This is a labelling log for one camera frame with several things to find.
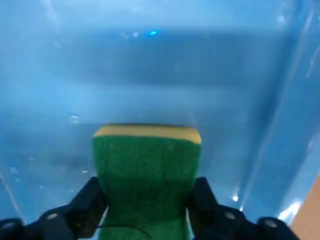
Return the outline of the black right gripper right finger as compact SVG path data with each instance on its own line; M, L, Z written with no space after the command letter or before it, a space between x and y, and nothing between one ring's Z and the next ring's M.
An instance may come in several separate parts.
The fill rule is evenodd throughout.
M188 195L188 218L195 240L298 240L283 221L261 217L256 223L236 208L216 200L205 177L195 180Z

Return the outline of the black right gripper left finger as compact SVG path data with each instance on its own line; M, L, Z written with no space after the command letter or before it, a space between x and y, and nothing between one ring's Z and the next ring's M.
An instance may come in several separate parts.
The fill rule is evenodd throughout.
M97 177L91 177L69 204L46 211L30 224L19 218L0 221L2 240L79 240L94 236L107 209Z

